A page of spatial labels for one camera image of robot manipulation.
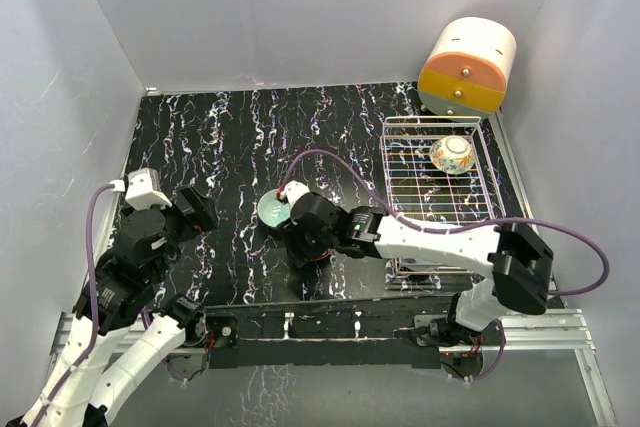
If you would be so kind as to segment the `white bowl black striped outside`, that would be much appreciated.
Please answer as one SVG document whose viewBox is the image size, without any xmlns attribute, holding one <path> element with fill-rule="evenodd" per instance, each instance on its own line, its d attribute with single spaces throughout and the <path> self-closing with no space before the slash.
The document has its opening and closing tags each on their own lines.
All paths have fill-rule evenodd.
<svg viewBox="0 0 640 427">
<path fill-rule="evenodd" d="M 306 263 L 320 262 L 333 253 L 332 248 L 311 249 L 306 254 Z"/>
</svg>

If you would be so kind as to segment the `floral cream bowl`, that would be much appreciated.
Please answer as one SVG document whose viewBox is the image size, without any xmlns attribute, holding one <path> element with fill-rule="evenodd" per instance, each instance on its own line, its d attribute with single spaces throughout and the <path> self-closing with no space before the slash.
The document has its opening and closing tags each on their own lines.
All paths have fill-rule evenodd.
<svg viewBox="0 0 640 427">
<path fill-rule="evenodd" d="M 475 165 L 471 143 L 462 136 L 449 135 L 435 141 L 429 149 L 429 158 L 440 171 L 459 175 L 470 171 Z"/>
</svg>

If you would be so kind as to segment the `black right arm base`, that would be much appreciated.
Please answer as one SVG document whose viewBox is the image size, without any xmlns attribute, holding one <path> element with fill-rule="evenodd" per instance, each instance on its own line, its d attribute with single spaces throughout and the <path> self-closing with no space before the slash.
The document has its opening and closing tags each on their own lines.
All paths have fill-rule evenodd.
<svg viewBox="0 0 640 427">
<path fill-rule="evenodd" d="M 497 321 L 477 331 L 464 327 L 445 315 L 409 314 L 395 319 L 390 327 L 394 339 L 406 340 L 423 348 L 461 348 L 463 353 L 478 354 L 483 348 L 507 345 L 504 329 Z"/>
</svg>

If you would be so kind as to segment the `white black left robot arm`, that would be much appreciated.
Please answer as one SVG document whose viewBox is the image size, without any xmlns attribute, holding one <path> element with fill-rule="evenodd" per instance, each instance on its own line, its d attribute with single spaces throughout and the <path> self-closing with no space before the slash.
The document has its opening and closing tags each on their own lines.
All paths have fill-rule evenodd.
<svg viewBox="0 0 640 427">
<path fill-rule="evenodd" d="M 93 218 L 106 192 L 125 196 L 127 209 L 111 248 L 96 256 Z M 178 294 L 155 311 L 143 334 L 112 357 L 155 287 L 181 255 L 184 243 L 214 230 L 215 204 L 193 187 L 178 192 L 180 207 L 151 185 L 115 180 L 91 196 L 86 214 L 88 279 L 48 380 L 26 413 L 11 426 L 109 426 L 140 383 L 176 348 L 200 343 L 207 323 L 202 306 Z"/>
</svg>

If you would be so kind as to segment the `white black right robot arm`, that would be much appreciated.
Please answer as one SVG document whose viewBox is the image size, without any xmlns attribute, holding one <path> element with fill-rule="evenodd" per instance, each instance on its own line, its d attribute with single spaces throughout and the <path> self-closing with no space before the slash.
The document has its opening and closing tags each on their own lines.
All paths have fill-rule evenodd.
<svg viewBox="0 0 640 427">
<path fill-rule="evenodd" d="M 542 315 L 547 309 L 553 252 L 526 224 L 494 219 L 458 231 L 398 219 L 380 208 L 346 211 L 314 192 L 278 192 L 276 200 L 287 208 L 281 229 L 300 266 L 335 251 L 354 259 L 414 259 L 480 275 L 481 282 L 452 297 L 446 316 L 415 327 L 416 337 L 433 344 L 472 344 L 510 312 Z"/>
</svg>

